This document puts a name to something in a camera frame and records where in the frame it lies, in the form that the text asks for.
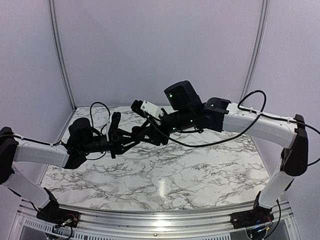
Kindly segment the black round charging case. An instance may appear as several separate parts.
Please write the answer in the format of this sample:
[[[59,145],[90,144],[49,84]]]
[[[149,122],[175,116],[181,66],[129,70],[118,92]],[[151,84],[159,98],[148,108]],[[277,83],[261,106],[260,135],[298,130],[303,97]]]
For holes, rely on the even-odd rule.
[[[141,127],[140,126],[133,126],[131,128],[131,138],[133,140],[136,140],[140,133],[141,133]]]

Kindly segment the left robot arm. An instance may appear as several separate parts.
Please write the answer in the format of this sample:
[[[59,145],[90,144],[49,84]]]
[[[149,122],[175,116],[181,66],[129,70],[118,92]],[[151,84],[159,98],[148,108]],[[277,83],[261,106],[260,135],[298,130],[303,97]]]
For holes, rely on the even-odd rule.
[[[39,214],[58,223],[63,219],[63,209],[46,188],[32,182],[18,171],[14,162],[48,164],[64,169],[77,169],[87,161],[87,155],[110,152],[112,158],[122,155],[141,141],[139,133],[119,129],[120,119],[111,121],[108,134],[94,128],[89,119],[81,117],[68,128],[66,143],[47,143],[15,135],[12,129],[0,131],[0,183],[19,197],[38,207]]]

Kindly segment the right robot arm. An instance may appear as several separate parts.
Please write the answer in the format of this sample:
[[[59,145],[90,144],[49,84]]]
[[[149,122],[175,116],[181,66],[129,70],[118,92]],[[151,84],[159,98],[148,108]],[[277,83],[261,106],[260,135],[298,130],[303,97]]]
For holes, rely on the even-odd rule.
[[[212,97],[202,102],[188,80],[177,82],[164,90],[172,113],[149,101],[135,100],[131,109],[148,120],[152,140],[167,144],[170,134],[189,128],[247,134],[283,148],[276,170],[266,187],[255,199],[247,219],[258,224],[267,216],[277,198],[293,180],[308,168],[309,140],[303,116],[266,115],[262,110],[249,109],[227,99]]]

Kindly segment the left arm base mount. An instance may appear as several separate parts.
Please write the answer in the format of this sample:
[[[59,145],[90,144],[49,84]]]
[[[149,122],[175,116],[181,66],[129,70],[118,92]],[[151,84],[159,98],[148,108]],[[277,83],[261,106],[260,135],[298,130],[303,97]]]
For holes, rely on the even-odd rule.
[[[72,228],[76,228],[78,225],[80,213],[78,211],[60,208],[58,200],[54,195],[47,189],[44,188],[49,197],[49,202],[43,207],[38,207],[36,217],[40,220],[62,225],[67,222],[66,225]]]

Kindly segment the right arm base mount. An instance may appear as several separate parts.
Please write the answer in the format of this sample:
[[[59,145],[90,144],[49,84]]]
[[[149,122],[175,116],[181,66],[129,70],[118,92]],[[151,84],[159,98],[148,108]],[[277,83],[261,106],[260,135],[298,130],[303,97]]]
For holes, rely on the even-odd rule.
[[[274,220],[272,208],[260,206],[259,197],[261,191],[257,194],[254,205],[251,210],[234,212],[230,215],[230,223],[234,229],[251,227],[259,224],[264,224]]]

